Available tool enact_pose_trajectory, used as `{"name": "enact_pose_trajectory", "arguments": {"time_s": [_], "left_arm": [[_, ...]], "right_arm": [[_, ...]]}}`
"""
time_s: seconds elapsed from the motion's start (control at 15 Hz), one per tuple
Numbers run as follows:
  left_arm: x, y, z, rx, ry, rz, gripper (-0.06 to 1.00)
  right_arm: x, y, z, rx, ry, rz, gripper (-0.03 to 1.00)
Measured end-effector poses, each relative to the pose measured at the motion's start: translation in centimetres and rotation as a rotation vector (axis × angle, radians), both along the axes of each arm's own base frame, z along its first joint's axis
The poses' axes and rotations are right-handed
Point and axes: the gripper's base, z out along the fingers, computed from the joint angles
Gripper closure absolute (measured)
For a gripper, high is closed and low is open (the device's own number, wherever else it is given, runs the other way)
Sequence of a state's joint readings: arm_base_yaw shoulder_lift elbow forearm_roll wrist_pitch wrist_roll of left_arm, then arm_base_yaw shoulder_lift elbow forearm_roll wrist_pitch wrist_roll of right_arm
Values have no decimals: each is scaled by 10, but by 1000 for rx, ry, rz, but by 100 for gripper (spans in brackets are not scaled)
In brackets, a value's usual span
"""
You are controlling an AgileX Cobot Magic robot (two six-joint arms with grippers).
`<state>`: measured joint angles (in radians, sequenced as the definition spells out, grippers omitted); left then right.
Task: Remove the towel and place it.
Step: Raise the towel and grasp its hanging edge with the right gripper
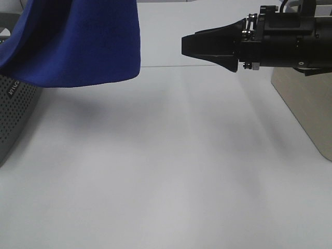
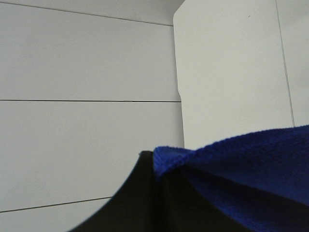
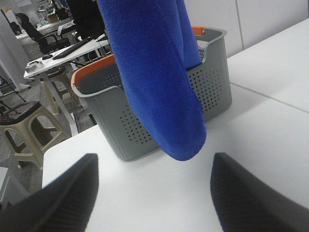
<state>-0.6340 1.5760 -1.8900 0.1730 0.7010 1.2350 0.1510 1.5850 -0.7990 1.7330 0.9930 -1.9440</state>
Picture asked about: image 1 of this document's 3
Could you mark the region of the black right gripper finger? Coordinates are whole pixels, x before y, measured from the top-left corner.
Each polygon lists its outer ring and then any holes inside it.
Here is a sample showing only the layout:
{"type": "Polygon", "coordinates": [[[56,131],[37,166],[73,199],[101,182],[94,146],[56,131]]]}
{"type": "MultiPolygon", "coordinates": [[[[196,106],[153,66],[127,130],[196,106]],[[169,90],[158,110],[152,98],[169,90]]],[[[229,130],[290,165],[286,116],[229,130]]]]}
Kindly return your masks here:
{"type": "Polygon", "coordinates": [[[245,21],[195,32],[182,38],[183,55],[233,55],[241,41],[245,21]]]}
{"type": "Polygon", "coordinates": [[[207,55],[197,55],[197,54],[187,54],[187,57],[205,60],[212,62],[214,64],[220,65],[225,69],[236,73],[238,71],[238,59],[233,56],[207,56],[207,55]]]}

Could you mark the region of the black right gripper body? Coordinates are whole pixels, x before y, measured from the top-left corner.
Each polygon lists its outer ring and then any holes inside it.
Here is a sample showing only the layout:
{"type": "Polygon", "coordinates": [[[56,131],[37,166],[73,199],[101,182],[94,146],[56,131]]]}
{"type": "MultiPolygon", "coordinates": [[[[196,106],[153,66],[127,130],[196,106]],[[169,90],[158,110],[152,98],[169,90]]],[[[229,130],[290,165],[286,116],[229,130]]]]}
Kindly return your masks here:
{"type": "Polygon", "coordinates": [[[309,67],[315,6],[299,5],[296,12],[282,10],[263,5],[259,14],[248,16],[248,21],[254,21],[254,29],[242,32],[239,48],[239,61],[245,69],[309,67]]]}

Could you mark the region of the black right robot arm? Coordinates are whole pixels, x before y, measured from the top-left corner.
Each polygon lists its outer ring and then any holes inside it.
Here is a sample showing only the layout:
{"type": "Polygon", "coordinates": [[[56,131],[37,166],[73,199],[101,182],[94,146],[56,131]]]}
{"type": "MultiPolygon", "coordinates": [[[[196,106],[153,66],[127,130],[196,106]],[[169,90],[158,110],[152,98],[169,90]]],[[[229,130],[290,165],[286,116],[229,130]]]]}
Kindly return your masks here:
{"type": "Polygon", "coordinates": [[[331,72],[331,16],[315,15],[316,1],[300,1],[295,12],[262,5],[233,24],[182,37],[181,53],[233,73],[244,69],[293,68],[305,76],[331,72]]]}

